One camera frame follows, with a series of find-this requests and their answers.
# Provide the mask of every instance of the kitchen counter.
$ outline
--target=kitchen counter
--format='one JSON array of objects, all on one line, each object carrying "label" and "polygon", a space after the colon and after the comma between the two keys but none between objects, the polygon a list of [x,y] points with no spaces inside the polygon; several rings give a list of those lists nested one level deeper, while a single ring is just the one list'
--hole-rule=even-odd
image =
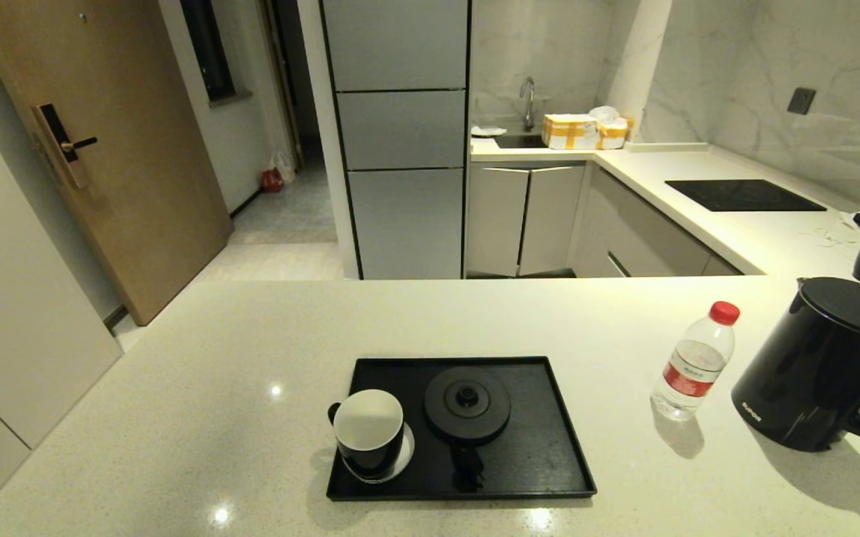
[{"label": "kitchen counter", "polygon": [[[3,488],[0,535],[860,535],[860,438],[794,452],[729,399],[792,296],[780,276],[191,285]],[[743,312],[733,360],[696,421],[664,421],[649,391],[718,299]],[[543,354],[591,500],[324,496],[356,358]]]},{"label": "kitchen counter", "polygon": [[[798,179],[705,143],[627,144],[609,151],[500,149],[473,139],[471,162],[586,160],[597,163],[649,204],[744,274],[835,276],[850,279],[860,233],[840,222],[838,210],[857,204],[809,180]],[[828,207],[823,212],[712,212],[665,184],[666,180],[764,179]]]}]

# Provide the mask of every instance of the black electric kettle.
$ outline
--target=black electric kettle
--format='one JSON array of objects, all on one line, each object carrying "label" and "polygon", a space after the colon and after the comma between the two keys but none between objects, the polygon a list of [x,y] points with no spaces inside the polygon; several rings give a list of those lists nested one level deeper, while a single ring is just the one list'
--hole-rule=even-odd
[{"label": "black electric kettle", "polygon": [[731,391],[741,417],[788,448],[860,436],[860,283],[798,280],[790,308]]}]

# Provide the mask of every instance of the faucet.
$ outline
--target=faucet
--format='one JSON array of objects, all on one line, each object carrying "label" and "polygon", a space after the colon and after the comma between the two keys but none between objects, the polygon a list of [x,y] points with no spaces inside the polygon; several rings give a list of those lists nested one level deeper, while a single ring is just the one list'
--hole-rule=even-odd
[{"label": "faucet", "polygon": [[532,76],[526,76],[522,82],[522,88],[519,88],[519,98],[524,98],[526,92],[529,92],[529,101],[526,103],[526,116],[522,119],[522,129],[527,133],[536,126],[533,122],[533,95],[536,94],[536,82]]}]

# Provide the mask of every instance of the black tray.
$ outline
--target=black tray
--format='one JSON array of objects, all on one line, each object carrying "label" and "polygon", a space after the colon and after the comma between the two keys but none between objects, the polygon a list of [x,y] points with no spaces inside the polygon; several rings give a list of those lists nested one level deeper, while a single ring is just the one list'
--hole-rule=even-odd
[{"label": "black tray", "polygon": [[[487,370],[512,399],[506,429],[477,449],[485,470],[475,492],[457,488],[450,445],[430,431],[423,411],[430,381],[457,366]],[[385,390],[400,401],[416,448],[406,469],[380,485],[354,478],[337,452],[327,485],[331,500],[495,500],[597,492],[547,357],[360,358],[351,394],[368,389]]]}]

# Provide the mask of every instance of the marble wall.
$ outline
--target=marble wall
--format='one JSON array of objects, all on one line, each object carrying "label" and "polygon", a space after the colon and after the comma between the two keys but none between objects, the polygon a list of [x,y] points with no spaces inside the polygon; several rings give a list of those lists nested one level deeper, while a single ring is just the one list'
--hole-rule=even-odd
[{"label": "marble wall", "polygon": [[635,142],[708,142],[758,0],[676,0]]},{"label": "marble wall", "polygon": [[860,1],[676,0],[645,106],[645,142],[716,143],[860,201]]},{"label": "marble wall", "polygon": [[615,0],[475,0],[473,103],[477,125],[521,129],[519,87],[536,81],[543,113],[588,112],[596,101]]},{"label": "marble wall", "polygon": [[671,7],[671,0],[618,0],[612,14],[596,105],[614,106],[634,119],[635,140]]}]

